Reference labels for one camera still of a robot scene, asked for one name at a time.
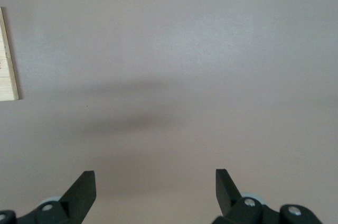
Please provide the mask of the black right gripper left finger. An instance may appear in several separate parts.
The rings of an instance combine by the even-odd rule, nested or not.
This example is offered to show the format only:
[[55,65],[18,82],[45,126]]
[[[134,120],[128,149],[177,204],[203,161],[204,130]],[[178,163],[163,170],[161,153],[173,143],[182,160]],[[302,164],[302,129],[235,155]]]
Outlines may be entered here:
[[1,223],[82,223],[95,200],[95,172],[84,171],[59,200],[41,203],[21,217],[13,210],[2,210]]

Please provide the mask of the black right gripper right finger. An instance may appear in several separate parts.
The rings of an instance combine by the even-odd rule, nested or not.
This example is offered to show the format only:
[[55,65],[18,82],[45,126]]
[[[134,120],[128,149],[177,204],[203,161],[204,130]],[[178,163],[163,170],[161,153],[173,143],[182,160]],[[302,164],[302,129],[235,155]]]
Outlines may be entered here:
[[215,191],[222,215],[213,223],[322,223],[304,206],[285,204],[275,211],[253,196],[242,196],[226,169],[215,171]]

